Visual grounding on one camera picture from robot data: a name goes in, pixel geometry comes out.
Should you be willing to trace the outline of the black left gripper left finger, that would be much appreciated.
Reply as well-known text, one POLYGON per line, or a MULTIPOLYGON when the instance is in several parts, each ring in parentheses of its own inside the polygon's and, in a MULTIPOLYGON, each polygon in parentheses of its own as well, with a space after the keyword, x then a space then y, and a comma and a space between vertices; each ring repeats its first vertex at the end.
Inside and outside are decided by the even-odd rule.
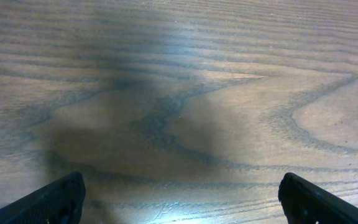
POLYGON ((72 172, 0 208, 0 224, 79 224, 86 189, 72 172))

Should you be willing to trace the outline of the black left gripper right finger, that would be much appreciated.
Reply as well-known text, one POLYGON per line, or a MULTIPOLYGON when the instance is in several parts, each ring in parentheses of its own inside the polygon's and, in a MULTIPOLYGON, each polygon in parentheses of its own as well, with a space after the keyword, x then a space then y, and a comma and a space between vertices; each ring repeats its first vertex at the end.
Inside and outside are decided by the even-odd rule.
POLYGON ((278 200, 288 224, 358 224, 358 208, 302 177, 287 172, 278 200))

